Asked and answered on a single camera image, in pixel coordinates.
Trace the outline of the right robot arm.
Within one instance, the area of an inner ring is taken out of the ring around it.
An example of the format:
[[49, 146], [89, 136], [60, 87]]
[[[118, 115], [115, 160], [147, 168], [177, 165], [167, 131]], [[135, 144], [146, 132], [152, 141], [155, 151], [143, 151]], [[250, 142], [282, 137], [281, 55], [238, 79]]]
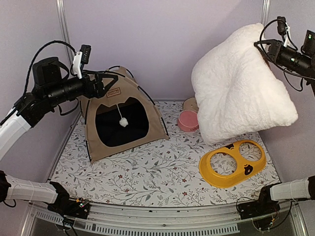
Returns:
[[[315, 33], [307, 30], [301, 52], [291, 41], [289, 29], [278, 30], [282, 40], [259, 40], [254, 46], [261, 54], [284, 74], [300, 77], [315, 89]], [[315, 177], [307, 177], [286, 183], [267, 185], [260, 191], [254, 204], [258, 214], [265, 214], [282, 200], [306, 201], [315, 199]]]

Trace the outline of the white and brown pillow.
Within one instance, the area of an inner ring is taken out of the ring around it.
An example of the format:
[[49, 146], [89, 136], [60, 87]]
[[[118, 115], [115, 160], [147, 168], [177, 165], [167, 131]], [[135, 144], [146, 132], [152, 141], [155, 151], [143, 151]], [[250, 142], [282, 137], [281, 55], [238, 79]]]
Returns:
[[199, 130], [209, 145], [298, 119], [285, 85], [254, 46], [262, 30], [260, 23], [239, 28], [192, 70]]

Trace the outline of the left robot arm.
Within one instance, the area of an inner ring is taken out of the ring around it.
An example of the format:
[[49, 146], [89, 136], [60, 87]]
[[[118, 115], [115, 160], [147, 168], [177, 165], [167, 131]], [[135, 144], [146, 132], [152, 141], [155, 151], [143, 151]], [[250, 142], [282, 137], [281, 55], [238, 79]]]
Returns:
[[[34, 88], [19, 98], [7, 117], [0, 123], [0, 156], [44, 116], [60, 104], [86, 98], [102, 98], [118, 81], [116, 74], [82, 70], [85, 62], [76, 60], [74, 77], [62, 77], [63, 64], [57, 57], [43, 59], [33, 65]], [[0, 173], [0, 200], [25, 200], [54, 204], [62, 213], [70, 213], [73, 202], [69, 193], [57, 182], [40, 183]]]

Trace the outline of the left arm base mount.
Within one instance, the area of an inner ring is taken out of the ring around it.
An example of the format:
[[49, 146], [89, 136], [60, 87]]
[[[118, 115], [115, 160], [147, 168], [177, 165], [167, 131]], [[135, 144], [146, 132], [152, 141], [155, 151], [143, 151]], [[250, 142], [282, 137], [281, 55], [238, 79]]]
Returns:
[[57, 198], [53, 203], [47, 204], [49, 211], [61, 216], [72, 216], [87, 219], [90, 212], [90, 201], [83, 198], [71, 199], [69, 193], [57, 182], [49, 182], [56, 190]]

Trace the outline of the black flexible tent pole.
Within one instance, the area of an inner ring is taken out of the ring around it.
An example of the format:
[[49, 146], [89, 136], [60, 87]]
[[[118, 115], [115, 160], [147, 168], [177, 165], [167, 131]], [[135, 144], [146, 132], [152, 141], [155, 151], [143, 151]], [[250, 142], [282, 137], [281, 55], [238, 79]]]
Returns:
[[125, 67], [112, 66], [106, 71], [124, 74], [106, 94], [106, 101], [124, 108], [123, 117], [131, 125], [132, 121], [146, 126], [146, 136], [169, 139], [162, 115], [153, 99], [137, 84], [133, 74]]

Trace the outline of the beige fabric pet tent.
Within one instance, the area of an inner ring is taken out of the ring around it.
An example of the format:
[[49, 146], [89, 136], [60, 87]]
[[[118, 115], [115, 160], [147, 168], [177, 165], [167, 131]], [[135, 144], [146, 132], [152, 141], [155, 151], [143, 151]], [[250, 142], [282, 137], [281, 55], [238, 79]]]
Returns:
[[150, 96], [123, 66], [113, 66], [103, 74], [104, 85], [116, 75], [102, 98], [80, 97], [85, 141], [91, 162], [159, 140], [169, 139], [162, 115]]

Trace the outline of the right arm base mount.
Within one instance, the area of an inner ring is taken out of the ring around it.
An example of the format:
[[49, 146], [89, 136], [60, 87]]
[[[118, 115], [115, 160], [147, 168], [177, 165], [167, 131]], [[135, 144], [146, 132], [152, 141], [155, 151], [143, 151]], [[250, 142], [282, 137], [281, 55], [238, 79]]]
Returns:
[[260, 231], [270, 230], [276, 218], [278, 217], [280, 205], [278, 201], [273, 201], [270, 195], [270, 189], [275, 184], [262, 187], [257, 200], [248, 203], [236, 203], [236, 209], [241, 219], [248, 219], [275, 213], [276, 216], [269, 216], [266, 219], [254, 220], [253, 225]]

